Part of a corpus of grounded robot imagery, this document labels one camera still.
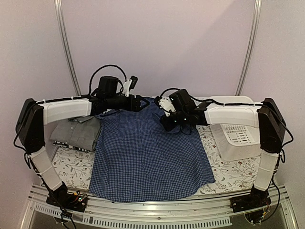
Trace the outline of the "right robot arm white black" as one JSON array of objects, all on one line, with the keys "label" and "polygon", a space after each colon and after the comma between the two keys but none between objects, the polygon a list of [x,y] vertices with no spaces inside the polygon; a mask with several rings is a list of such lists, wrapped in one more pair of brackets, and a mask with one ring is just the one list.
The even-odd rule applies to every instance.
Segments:
[{"label": "right robot arm white black", "polygon": [[166,131],[179,127],[198,125],[243,125],[259,130],[261,161],[253,184],[255,190],[246,198],[250,208],[264,202],[267,191],[280,160],[286,123],[271,98],[260,103],[224,103],[213,99],[195,104],[194,100],[170,97],[156,99],[158,108],[164,111],[160,123]]}]

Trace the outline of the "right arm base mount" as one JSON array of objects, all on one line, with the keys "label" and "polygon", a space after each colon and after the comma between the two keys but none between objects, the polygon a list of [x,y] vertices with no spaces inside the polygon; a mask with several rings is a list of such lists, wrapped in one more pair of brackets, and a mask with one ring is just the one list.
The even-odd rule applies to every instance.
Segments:
[{"label": "right arm base mount", "polygon": [[248,194],[230,198],[230,208],[234,213],[260,208],[271,204],[269,195]]}]

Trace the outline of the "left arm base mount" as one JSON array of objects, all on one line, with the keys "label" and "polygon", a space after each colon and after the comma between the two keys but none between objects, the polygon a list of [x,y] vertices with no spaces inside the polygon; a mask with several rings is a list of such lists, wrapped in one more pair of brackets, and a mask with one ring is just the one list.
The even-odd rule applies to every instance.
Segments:
[{"label": "left arm base mount", "polygon": [[77,212],[85,212],[88,202],[88,195],[76,191],[69,193],[67,191],[53,191],[50,192],[46,203],[56,207],[73,210]]}]

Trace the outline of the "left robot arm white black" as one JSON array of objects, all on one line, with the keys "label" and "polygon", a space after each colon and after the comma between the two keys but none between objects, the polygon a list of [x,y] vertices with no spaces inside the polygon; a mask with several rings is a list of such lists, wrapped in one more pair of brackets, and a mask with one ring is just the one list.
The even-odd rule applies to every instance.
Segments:
[{"label": "left robot arm white black", "polygon": [[30,163],[45,186],[53,191],[52,199],[60,207],[67,207],[71,203],[71,197],[62,190],[65,184],[48,156],[44,126],[69,118],[96,116],[107,110],[139,112],[149,104],[147,99],[139,95],[115,95],[110,98],[79,96],[43,101],[30,98],[23,104],[15,128],[15,138],[20,140],[20,149],[29,156]]}]

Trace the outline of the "blue checked long sleeve shirt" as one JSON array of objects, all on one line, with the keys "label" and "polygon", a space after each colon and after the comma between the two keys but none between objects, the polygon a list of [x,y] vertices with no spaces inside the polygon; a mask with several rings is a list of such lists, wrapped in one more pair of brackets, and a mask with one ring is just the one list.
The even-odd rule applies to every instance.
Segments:
[{"label": "blue checked long sleeve shirt", "polygon": [[140,112],[99,115],[90,193],[114,202],[175,200],[215,182],[198,131],[166,132],[163,111],[149,103]]}]

